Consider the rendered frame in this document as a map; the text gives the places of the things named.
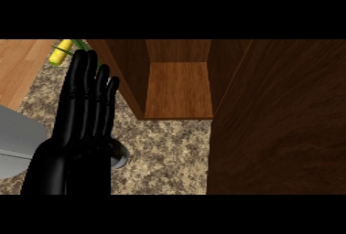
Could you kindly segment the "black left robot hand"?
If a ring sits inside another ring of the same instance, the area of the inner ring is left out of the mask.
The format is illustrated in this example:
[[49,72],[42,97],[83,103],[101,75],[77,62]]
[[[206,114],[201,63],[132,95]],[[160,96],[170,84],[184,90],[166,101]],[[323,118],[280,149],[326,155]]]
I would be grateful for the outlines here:
[[24,196],[111,194],[111,137],[119,78],[79,49],[59,93],[52,137],[40,144],[27,169]]

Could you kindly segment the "brown wooden cabinet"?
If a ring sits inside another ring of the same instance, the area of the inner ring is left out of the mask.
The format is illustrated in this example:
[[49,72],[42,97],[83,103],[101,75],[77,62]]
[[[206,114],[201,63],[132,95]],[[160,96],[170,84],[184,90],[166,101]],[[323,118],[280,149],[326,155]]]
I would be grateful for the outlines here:
[[120,77],[120,93],[142,120],[210,120],[252,42],[243,39],[90,39]]

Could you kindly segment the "dark brown wooden cabinet door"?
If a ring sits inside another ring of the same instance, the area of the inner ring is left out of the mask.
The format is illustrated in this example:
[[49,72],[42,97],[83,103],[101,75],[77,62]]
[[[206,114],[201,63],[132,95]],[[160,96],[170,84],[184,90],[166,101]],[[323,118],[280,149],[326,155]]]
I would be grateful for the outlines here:
[[255,40],[212,124],[210,194],[346,194],[346,40]]

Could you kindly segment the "yellow corn cob green husk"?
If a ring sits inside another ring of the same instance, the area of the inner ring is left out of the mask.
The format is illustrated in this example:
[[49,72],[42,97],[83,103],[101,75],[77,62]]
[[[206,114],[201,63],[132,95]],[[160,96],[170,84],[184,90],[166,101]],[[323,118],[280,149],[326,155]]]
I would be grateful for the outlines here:
[[90,51],[90,46],[83,39],[64,39],[56,46],[49,57],[49,64],[55,68],[67,68],[71,61],[74,50]]

